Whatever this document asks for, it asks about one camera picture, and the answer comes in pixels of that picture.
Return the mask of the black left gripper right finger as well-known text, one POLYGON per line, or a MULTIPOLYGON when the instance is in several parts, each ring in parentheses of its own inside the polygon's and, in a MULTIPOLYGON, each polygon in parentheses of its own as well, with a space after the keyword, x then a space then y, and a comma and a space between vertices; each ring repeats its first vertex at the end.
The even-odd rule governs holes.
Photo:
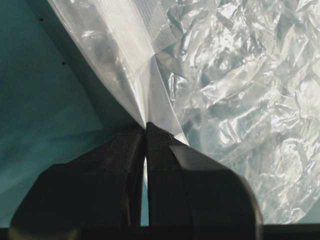
POLYGON ((146 160, 151 226, 262 224, 257 200, 242 176, 151 122, 146 160))

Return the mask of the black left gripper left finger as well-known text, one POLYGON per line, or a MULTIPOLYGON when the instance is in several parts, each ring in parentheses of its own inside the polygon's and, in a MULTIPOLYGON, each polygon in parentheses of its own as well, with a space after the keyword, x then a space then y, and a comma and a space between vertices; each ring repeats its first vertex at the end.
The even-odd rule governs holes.
POLYGON ((145 131, 111 141, 44 170, 17 208, 16 228, 136 227, 141 222, 145 131))

